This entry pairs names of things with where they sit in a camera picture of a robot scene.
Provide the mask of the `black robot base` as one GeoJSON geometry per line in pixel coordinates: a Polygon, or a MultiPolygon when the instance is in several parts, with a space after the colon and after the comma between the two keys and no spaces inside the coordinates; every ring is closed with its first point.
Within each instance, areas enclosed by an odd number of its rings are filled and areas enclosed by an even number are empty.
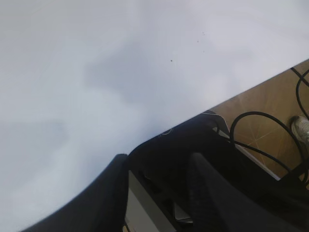
{"type": "Polygon", "coordinates": [[[136,147],[130,186],[160,231],[306,232],[308,163],[279,179],[204,113],[136,147]]]}

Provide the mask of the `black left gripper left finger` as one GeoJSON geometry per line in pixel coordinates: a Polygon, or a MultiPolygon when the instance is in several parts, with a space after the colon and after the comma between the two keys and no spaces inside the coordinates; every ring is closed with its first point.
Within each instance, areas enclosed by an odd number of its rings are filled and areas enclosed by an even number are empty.
{"type": "Polygon", "coordinates": [[[128,199],[128,156],[118,154],[65,206],[28,227],[28,232],[120,232],[128,199]]]}

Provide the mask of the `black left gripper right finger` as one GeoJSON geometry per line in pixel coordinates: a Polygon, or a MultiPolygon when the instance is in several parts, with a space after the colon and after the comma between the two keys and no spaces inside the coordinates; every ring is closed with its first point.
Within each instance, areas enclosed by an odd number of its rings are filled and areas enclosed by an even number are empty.
{"type": "Polygon", "coordinates": [[[195,232],[307,232],[309,212],[292,209],[278,217],[221,176],[200,153],[190,156],[188,188],[195,232]]]}

